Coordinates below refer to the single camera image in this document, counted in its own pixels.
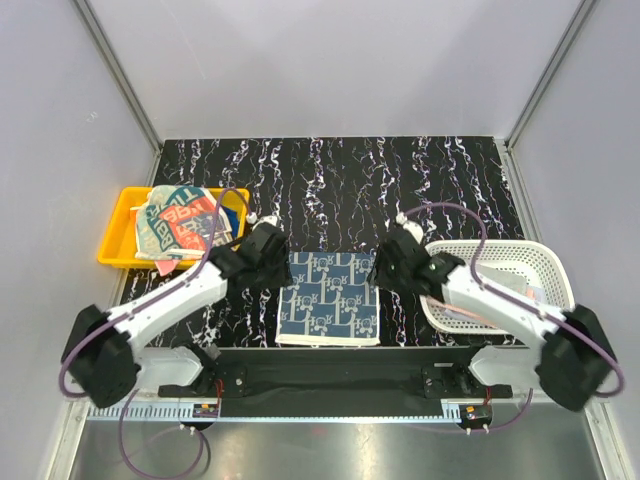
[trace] patterned towel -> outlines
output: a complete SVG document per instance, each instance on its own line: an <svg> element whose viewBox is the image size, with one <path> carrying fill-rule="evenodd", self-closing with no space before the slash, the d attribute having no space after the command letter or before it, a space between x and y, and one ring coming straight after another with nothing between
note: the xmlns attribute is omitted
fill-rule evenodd
<svg viewBox="0 0 640 480"><path fill-rule="evenodd" d="M202 257L211 234L216 200L198 187L154 187L136 214L136 258L196 260ZM214 245L232 240L231 225L221 209Z"/></svg>
<svg viewBox="0 0 640 480"><path fill-rule="evenodd" d="M367 283L373 257L292 253L294 284L280 292L276 342L372 346L379 343L378 289Z"/></svg>

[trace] marble tabletop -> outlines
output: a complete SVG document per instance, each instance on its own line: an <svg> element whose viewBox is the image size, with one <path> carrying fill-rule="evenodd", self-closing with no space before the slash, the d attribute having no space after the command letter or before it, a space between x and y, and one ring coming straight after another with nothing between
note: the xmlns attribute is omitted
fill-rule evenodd
<svg viewBox="0 0 640 480"><path fill-rule="evenodd" d="M259 216L284 221L291 251L375 253L398 211L449 201L481 216L490 238L522 239L491 137L169 140L154 185L244 187ZM418 216L428 241L478 238L457 212ZM151 270L128 273L122 302L161 285ZM153 346L277 347L278 291L247 290L166 330ZM512 343L509 336L450 335L427 322L412 295L380 292L382 346Z"/></svg>

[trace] black marble table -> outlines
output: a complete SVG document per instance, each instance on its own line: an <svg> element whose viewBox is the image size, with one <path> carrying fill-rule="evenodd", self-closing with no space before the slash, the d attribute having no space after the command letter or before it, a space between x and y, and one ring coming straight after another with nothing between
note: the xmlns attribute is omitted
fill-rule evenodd
<svg viewBox="0 0 640 480"><path fill-rule="evenodd" d="M437 201L476 211L490 238L523 238L491 137L170 140L153 184L245 187L253 211L283 219L292 251L373 254L398 211ZM418 219L428 241L478 238L473 220L457 212ZM122 302L170 278L131 270ZM513 343L436 332L415 296L381 291L380 302L382 346ZM277 347L277 308L277 291L247 290L189 315L152 345Z"/></svg>

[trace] white plastic laundry basket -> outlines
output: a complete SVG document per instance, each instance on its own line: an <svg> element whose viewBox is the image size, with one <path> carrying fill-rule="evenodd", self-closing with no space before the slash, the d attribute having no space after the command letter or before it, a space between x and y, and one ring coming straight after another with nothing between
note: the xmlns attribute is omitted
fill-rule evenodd
<svg viewBox="0 0 640 480"><path fill-rule="evenodd" d="M478 248L479 240L441 240L427 245L427 252L449 252L462 258L467 264ZM549 248L525 240L487 240L478 264L522 275L532 287L542 288L546 302L562 308L573 308L574 300L569 279L560 259ZM498 335L508 333L479 323L450 318L443 309L427 303L421 297L422 309L429 323L441 332L472 335Z"/></svg>

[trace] robotic arm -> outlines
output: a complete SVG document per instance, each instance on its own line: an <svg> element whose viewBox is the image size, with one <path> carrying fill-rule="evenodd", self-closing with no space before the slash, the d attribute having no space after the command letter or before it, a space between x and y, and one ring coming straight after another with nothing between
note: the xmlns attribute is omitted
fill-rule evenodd
<svg viewBox="0 0 640 480"><path fill-rule="evenodd" d="M134 388L190 385L207 391L213 383L213 359L197 346L148 348L158 334L228 292L245 288L280 288L291 283L287 237L277 218L264 217L242 240L237 251L225 245L211 250L194 277L198 264L142 298L101 312L95 305L75 321L62 361L91 332L107 328L87 344L69 365L69 372L93 403L109 407ZM139 305L147 304L142 310ZM118 323L115 318L126 319Z"/></svg>
<svg viewBox="0 0 640 480"><path fill-rule="evenodd" d="M407 221L391 230L378 248L368 280L380 288L431 296L478 314L529 347L483 347L469 365L477 380L488 386L539 387L572 411L581 410L597 395L611 365L584 341L547 319L553 316L566 322L615 359L593 311L580 305L563 311L540 304L485 277L480 285L462 259L446 252L430 256L420 246L421 240L422 228L417 223Z"/></svg>

